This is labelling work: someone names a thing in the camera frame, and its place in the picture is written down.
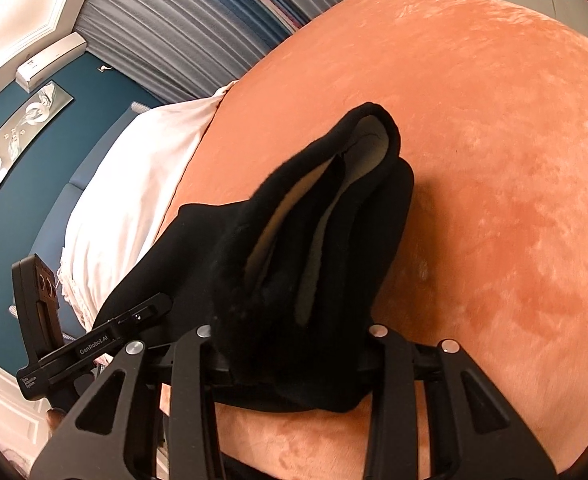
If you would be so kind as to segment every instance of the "plush blanket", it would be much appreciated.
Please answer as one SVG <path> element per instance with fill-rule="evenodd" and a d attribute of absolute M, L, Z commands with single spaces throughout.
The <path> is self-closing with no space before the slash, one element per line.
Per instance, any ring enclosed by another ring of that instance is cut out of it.
<path fill-rule="evenodd" d="M 247 200 L 367 101 L 416 176 L 376 320 L 458 339 L 566 469 L 588 445 L 587 38 L 497 0 L 345 0 L 229 91 L 164 226 L 186 203 Z M 369 409 L 219 406 L 222 450 L 276 478 L 357 480 Z"/>

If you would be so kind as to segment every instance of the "triangular cutout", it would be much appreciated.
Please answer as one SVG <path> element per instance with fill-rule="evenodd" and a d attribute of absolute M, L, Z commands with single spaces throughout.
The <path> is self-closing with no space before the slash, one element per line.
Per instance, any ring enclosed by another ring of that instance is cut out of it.
<path fill-rule="evenodd" d="M 478 383 L 474 375 L 463 372 L 461 373 L 461 380 L 468 398 L 472 425 L 474 425 L 474 430 L 478 434 L 504 430 L 510 425 L 507 416 L 503 414 L 488 392 Z"/>
<path fill-rule="evenodd" d="M 108 435 L 114 426 L 116 407 L 125 381 L 123 371 L 115 371 L 98 391 L 76 420 L 79 430 Z"/>

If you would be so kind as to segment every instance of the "blue wall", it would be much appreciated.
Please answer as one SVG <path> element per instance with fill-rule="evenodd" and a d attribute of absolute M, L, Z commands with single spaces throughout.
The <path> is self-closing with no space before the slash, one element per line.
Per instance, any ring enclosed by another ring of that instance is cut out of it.
<path fill-rule="evenodd" d="M 11 266 L 27 256 L 58 194 L 85 155 L 132 101 L 160 103 L 116 70 L 83 54 L 47 79 L 74 97 L 31 143 L 0 187 L 0 366 L 11 374 L 27 357 L 12 304 Z M 0 127 L 27 100 L 15 82 L 0 93 Z"/>

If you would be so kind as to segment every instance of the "white pillow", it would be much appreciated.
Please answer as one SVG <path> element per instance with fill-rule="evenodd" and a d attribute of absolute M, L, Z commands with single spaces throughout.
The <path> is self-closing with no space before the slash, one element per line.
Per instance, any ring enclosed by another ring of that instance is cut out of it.
<path fill-rule="evenodd" d="M 234 83 L 212 97 L 137 116 L 78 200 L 58 278 L 87 331 L 107 296 L 154 243 L 187 163 Z"/>

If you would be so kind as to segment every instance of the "air conditioner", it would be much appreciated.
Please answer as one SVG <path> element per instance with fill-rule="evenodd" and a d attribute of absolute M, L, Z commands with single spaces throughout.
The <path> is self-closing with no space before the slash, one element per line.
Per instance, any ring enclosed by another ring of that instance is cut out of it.
<path fill-rule="evenodd" d="M 84 53 L 86 47 L 87 41 L 78 32 L 72 32 L 18 67 L 16 82 L 30 93 L 57 70 Z"/>

